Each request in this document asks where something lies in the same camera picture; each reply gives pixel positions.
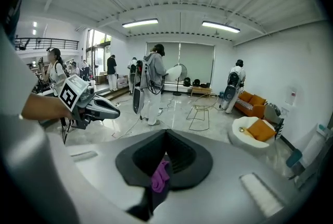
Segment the railing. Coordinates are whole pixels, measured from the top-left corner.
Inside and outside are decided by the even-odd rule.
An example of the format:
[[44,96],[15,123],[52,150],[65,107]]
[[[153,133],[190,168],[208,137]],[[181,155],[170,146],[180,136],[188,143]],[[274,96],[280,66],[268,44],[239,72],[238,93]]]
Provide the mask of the railing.
[[16,38],[15,49],[17,51],[35,50],[35,49],[78,49],[78,41],[63,40],[55,38]]

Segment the standing fan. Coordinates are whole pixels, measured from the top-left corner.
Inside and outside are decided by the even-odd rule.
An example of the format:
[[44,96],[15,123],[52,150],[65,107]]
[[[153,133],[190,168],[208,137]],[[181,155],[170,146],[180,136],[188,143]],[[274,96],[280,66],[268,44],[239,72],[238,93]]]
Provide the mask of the standing fan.
[[182,73],[179,76],[179,78],[177,79],[177,91],[174,92],[173,95],[180,96],[182,93],[178,91],[178,85],[179,85],[180,81],[185,80],[185,78],[187,76],[187,68],[183,64],[177,64],[177,65],[175,65],[175,67],[177,67],[177,66],[181,66],[182,67]]

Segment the white armchair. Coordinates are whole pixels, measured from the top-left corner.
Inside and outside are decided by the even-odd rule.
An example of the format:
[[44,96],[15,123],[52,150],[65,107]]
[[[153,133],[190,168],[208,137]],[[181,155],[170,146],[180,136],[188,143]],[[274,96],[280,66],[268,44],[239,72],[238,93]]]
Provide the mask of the white armchair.
[[[249,128],[258,120],[257,117],[241,117],[239,119],[235,119],[232,123],[231,127],[228,129],[228,137],[231,143],[234,146],[244,149],[246,152],[254,155],[260,156],[268,150],[269,146],[274,143],[274,136],[269,138],[265,142],[257,141],[255,138],[251,136],[245,135],[243,132],[239,131],[239,128],[245,127]],[[269,124],[266,120],[264,122],[274,130],[273,126]]]

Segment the person in gray hoodie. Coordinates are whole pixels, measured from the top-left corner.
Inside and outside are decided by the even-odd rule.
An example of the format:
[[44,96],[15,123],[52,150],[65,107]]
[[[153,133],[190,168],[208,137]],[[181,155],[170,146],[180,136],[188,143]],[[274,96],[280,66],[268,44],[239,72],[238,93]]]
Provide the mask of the person in gray hoodie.
[[162,77],[166,74],[162,56],[165,55],[164,46],[156,44],[151,52],[144,57],[145,61],[151,60],[149,64],[150,80],[148,88],[144,88],[146,97],[148,98],[146,108],[146,120],[148,125],[159,125],[161,122],[157,120],[158,111],[161,103],[161,89],[163,87]]

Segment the window shade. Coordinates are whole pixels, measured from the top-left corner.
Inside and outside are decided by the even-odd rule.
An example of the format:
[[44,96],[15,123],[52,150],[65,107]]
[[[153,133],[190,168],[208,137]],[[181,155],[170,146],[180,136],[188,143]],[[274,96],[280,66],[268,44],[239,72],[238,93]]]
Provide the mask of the window shade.
[[[150,50],[158,43],[147,43],[147,52],[149,53]],[[163,43],[165,56],[163,56],[163,64],[165,69],[168,70],[169,68],[174,67],[178,64],[178,56],[179,56],[179,43]]]
[[192,43],[181,43],[179,63],[187,68],[187,77],[193,82],[211,82],[214,60],[214,46]]

